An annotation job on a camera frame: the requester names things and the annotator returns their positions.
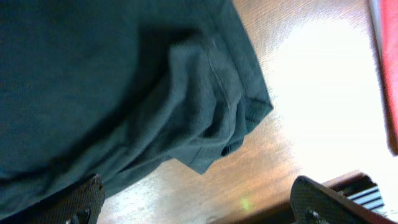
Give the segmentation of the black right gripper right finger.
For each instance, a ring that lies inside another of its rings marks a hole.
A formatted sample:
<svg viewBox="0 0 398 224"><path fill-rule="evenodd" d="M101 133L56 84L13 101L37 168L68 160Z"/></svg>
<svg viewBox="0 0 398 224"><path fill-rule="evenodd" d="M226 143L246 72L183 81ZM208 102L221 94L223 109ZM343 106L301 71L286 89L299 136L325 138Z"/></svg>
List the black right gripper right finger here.
<svg viewBox="0 0 398 224"><path fill-rule="evenodd" d="M293 183L290 204L298 224L395 224L303 175Z"/></svg>

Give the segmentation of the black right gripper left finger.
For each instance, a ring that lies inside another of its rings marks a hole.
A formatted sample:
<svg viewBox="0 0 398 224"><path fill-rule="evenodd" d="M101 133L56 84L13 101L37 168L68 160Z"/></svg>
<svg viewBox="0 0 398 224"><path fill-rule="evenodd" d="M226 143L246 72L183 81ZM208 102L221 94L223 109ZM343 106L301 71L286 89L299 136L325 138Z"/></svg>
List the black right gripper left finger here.
<svg viewBox="0 0 398 224"><path fill-rule="evenodd" d="M105 200L98 174L93 174L33 204L1 224L96 224Z"/></svg>

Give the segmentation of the dark green t-shirt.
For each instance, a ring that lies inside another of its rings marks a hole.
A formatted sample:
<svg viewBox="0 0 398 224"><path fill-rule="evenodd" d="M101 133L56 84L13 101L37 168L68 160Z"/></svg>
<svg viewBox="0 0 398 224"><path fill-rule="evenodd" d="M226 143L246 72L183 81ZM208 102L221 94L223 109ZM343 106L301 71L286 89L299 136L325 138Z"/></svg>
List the dark green t-shirt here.
<svg viewBox="0 0 398 224"><path fill-rule="evenodd" d="M231 1L2 1L1 218L91 174L202 174L272 109Z"/></svg>

